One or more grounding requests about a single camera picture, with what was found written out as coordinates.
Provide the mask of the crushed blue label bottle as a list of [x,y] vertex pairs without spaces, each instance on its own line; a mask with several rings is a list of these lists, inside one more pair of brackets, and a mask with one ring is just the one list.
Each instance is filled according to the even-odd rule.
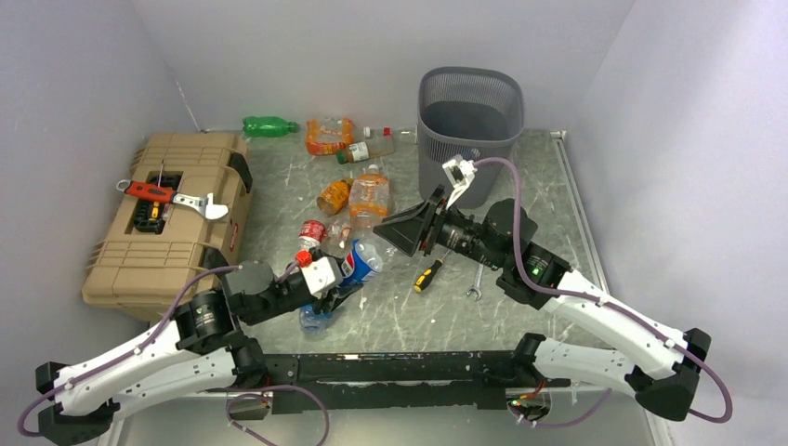
[[331,326],[334,315],[333,311],[318,313],[312,306],[304,306],[298,315],[300,329],[305,335],[320,335]]

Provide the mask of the pepsi plastic bottle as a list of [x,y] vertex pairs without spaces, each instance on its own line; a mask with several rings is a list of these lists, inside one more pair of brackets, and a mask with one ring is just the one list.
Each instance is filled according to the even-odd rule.
[[384,259],[374,243],[356,239],[340,263],[342,287],[364,284],[384,268]]

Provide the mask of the clear bottle red label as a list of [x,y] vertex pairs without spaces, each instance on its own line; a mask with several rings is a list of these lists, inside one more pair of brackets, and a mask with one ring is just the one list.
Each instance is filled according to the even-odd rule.
[[351,245],[352,227],[343,217],[323,223],[320,220],[306,220],[298,234],[298,250],[310,251],[320,248],[324,253],[341,256]]

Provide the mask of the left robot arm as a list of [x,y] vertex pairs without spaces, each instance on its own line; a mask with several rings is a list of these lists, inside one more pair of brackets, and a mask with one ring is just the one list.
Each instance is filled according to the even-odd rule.
[[36,435],[56,445],[96,439],[112,423],[145,408],[204,390],[291,389],[286,369],[266,358],[246,325],[311,307],[332,313],[362,282],[324,256],[276,275],[267,263],[244,262],[198,274],[178,292],[162,319],[137,337],[74,365],[47,362],[36,370],[41,401]]

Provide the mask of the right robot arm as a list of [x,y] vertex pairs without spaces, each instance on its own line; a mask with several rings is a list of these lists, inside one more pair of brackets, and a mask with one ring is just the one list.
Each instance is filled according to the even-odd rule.
[[661,324],[606,294],[566,260],[533,243],[536,230],[512,198],[494,203],[477,222],[448,206],[437,187],[419,205],[384,218],[374,234],[407,256],[427,255],[439,245],[498,270],[495,283],[506,296],[572,321],[609,345],[587,348],[526,334],[511,363],[522,385],[584,380],[631,396],[664,419],[685,420],[710,336]]

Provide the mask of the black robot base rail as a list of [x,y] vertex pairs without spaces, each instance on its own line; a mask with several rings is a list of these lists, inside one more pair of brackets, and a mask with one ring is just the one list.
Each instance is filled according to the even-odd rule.
[[266,354],[234,384],[273,395],[276,414],[302,413],[308,398],[330,410],[473,406],[503,410],[519,393],[548,385],[509,350]]

